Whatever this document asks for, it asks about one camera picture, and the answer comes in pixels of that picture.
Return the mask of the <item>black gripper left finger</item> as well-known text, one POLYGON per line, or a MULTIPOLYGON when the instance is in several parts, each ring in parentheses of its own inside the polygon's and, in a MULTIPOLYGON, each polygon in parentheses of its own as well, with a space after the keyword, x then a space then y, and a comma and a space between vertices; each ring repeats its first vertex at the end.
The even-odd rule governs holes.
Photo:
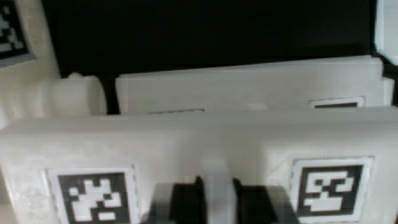
POLYGON ((205 181, 158 183, 141 224, 206 224, 205 181))

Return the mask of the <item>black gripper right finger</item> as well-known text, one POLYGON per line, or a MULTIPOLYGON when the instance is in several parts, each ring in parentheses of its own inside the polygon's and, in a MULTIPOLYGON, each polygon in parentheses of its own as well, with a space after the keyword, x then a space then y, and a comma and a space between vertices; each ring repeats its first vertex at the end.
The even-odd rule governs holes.
POLYGON ((281 186, 245 185, 233 179, 238 224, 300 224, 281 186))

